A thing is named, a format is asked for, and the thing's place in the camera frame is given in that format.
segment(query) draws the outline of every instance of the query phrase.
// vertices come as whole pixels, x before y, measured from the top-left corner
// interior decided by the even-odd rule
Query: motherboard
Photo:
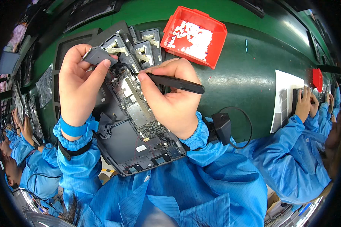
[[[166,132],[148,106],[137,76],[126,69],[112,79],[110,85],[144,142]]]

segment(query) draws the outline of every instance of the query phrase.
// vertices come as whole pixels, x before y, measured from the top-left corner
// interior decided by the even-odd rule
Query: green table surface
[[[179,5],[208,13],[224,22],[228,30],[215,70],[192,63],[206,89],[198,110],[205,116],[211,116],[223,107],[239,107],[246,111],[251,119],[252,138],[269,135],[275,100],[275,70],[298,76],[307,83],[311,74],[310,68],[315,67],[317,63],[309,46],[306,29],[272,1],[266,1],[264,10],[267,15],[263,19],[229,0],[175,0],[166,4],[155,4],[147,0],[128,1],[120,12],[83,25],[58,40],[96,27],[105,30],[120,20],[125,20],[128,25],[136,25],[139,30],[160,27],[162,31],[169,16]],[[39,79],[53,61],[57,41],[36,60],[35,78]],[[173,57],[166,54],[166,60]],[[237,110],[228,113],[234,139],[237,142],[248,140],[250,126],[246,118]],[[53,128],[53,114],[51,102],[39,110],[44,131]]]

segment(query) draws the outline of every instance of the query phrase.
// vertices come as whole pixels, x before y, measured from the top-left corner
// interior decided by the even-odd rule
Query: red plastic tray
[[[182,52],[180,48],[176,47],[173,49],[167,46],[168,42],[174,36],[172,34],[174,29],[177,26],[179,26],[182,23],[182,21],[193,23],[195,25],[200,26],[203,29],[212,32],[212,41],[208,46],[206,61],[186,54],[185,52]],[[211,69],[215,69],[227,35],[226,26],[223,23],[209,17],[208,14],[201,12],[199,10],[178,6],[174,14],[170,16],[168,23],[163,31],[164,36],[160,43],[160,46],[163,47],[166,52],[176,55],[178,57],[186,58],[187,60],[200,65],[209,66]],[[178,43],[179,42],[181,42],[183,44],[182,47],[185,48],[192,45],[186,39],[185,41],[178,41]]]
[[[312,69],[313,79],[312,83],[317,88],[318,92],[322,92],[323,75],[320,69]]]

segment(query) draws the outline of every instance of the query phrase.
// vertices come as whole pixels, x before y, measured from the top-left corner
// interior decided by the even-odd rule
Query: clear plastic bag
[[[38,90],[40,108],[43,108],[52,100],[52,71],[53,63],[50,64],[48,69],[35,84]]]

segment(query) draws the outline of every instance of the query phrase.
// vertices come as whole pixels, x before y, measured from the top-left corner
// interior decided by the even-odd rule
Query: white paper
[[[141,145],[140,147],[137,147],[136,150],[138,152],[141,152],[142,150],[145,150],[146,149],[146,146],[145,145]]]
[[[303,79],[275,70],[275,103],[270,133],[275,133],[286,124],[292,113],[293,89],[303,88],[303,86]]]

